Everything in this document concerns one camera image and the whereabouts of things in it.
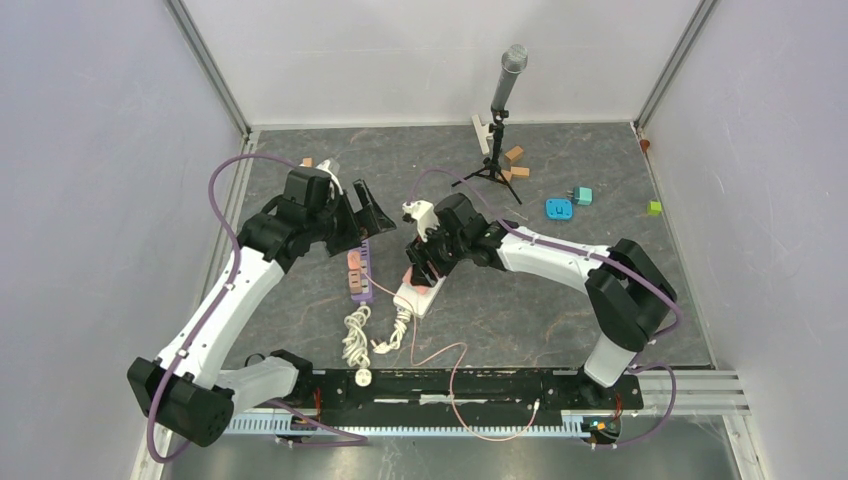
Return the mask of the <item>pink charger plug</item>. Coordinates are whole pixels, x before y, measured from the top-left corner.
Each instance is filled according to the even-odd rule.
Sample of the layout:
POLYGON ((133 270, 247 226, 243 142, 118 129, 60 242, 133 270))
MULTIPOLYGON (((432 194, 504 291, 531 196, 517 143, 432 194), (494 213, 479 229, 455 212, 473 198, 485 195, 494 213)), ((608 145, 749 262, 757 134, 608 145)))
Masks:
POLYGON ((362 265, 361 255, 358 250, 351 250, 347 255, 347 264, 350 270, 360 270, 362 265))

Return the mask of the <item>brown charger plug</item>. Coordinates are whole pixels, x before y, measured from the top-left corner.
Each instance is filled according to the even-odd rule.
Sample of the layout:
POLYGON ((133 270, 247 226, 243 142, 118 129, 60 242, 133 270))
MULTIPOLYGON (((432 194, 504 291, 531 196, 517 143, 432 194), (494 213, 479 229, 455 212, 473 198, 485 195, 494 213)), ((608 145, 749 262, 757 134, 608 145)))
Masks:
POLYGON ((348 272, 348 285, 350 293, 354 296, 365 295, 370 292, 368 278, 361 270, 351 270, 348 272))

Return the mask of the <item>purple USB power strip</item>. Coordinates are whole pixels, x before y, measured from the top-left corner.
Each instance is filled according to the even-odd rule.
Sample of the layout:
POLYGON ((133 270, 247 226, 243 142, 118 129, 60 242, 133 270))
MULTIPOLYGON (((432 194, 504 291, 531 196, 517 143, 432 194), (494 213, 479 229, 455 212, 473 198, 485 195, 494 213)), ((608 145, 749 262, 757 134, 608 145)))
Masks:
POLYGON ((348 288, 351 300, 357 304, 371 304, 374 299, 374 289, 368 274, 371 269, 370 243, 364 240, 357 248, 347 253, 348 288))

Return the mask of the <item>white multicolour power strip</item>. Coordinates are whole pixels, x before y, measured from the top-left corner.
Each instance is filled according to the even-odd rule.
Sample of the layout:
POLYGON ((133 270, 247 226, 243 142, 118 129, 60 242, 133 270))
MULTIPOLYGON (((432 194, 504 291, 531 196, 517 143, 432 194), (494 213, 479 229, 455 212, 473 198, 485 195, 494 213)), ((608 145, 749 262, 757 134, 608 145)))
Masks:
POLYGON ((401 311, 407 311, 417 318, 423 318, 444 282, 445 278, 439 278, 432 287, 415 286, 411 282, 411 271, 408 270, 393 297, 393 304, 401 311))

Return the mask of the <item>pink cube socket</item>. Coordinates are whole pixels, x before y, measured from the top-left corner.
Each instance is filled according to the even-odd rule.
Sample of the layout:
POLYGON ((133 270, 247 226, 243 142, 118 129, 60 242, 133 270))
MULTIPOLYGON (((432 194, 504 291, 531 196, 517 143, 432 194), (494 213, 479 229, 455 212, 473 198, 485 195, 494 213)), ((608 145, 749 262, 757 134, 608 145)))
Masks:
POLYGON ((410 285, 419 294, 425 294, 434 288, 441 277, 428 265, 412 265, 403 277, 405 284, 410 285))

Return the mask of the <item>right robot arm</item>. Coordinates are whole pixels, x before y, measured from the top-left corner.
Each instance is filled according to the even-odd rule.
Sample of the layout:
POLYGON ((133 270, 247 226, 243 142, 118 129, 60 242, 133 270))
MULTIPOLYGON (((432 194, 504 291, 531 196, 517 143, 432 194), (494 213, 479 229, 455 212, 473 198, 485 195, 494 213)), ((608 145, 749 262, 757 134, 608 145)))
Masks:
POLYGON ((462 193, 436 205, 408 202, 402 209, 404 221, 417 230, 406 247, 415 286, 434 287, 468 261, 535 275, 587 296, 601 335, 582 366, 577 392, 591 408, 602 408, 617 396, 617 381, 659 335, 667 315, 682 314, 670 282, 632 240, 587 245, 541 235, 515 222, 488 221, 462 193))

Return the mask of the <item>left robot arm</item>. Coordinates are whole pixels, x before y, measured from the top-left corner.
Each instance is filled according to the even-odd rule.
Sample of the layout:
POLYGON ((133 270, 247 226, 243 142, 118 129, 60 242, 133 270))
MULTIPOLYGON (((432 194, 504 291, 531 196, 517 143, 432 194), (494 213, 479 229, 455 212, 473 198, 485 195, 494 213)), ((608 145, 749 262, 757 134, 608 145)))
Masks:
POLYGON ((244 222, 224 271, 185 327, 154 359, 138 357, 128 368, 149 424, 207 447, 238 413, 277 398, 295 408, 312 399, 313 379, 284 357, 233 371, 222 366, 261 301, 313 244, 335 256, 395 229, 367 184, 353 186, 360 210, 332 172, 296 167, 283 192, 244 222))

